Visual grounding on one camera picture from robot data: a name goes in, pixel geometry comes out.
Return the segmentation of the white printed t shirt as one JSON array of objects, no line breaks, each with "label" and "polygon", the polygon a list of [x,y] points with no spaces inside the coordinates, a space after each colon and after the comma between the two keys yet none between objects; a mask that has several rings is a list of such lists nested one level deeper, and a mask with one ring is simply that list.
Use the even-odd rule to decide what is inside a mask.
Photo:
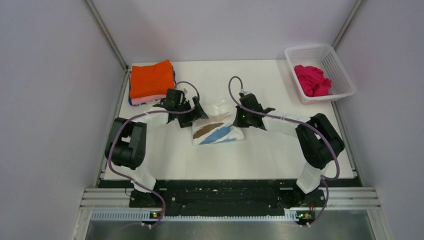
[{"label": "white printed t shirt", "polygon": [[241,128],[233,126],[236,106],[221,100],[204,108],[208,118],[199,118],[192,123],[194,146],[242,141],[245,135]]}]

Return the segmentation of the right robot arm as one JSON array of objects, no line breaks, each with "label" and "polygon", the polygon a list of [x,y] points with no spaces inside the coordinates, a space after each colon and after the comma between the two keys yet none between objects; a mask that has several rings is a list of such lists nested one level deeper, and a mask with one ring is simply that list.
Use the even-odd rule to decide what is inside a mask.
[{"label": "right robot arm", "polygon": [[317,113],[305,118],[283,115],[274,108],[263,108],[252,93],[239,93],[233,126],[279,132],[299,141],[306,160],[293,192],[293,200],[299,206],[307,206],[313,200],[322,171],[345,149],[345,143],[326,115]]}]

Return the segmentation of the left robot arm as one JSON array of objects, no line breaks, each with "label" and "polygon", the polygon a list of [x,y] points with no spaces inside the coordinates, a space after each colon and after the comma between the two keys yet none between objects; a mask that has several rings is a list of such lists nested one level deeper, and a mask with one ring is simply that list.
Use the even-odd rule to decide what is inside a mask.
[{"label": "left robot arm", "polygon": [[156,179],[143,164],[147,153],[147,134],[156,128],[177,121],[181,129],[191,127],[194,121],[208,119],[197,93],[191,100],[183,90],[168,89],[165,98],[147,111],[130,118],[117,117],[110,129],[104,155],[109,169],[124,177],[142,192],[141,200],[149,207],[160,202],[155,190]]}]

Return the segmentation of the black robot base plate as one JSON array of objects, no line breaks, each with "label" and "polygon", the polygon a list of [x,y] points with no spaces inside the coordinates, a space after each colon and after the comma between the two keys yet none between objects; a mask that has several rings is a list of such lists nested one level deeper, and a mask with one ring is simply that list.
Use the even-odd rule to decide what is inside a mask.
[{"label": "black robot base plate", "polygon": [[131,208],[165,206],[167,217],[283,216],[284,207],[299,207],[293,197],[295,179],[158,180],[153,193],[127,195]]}]

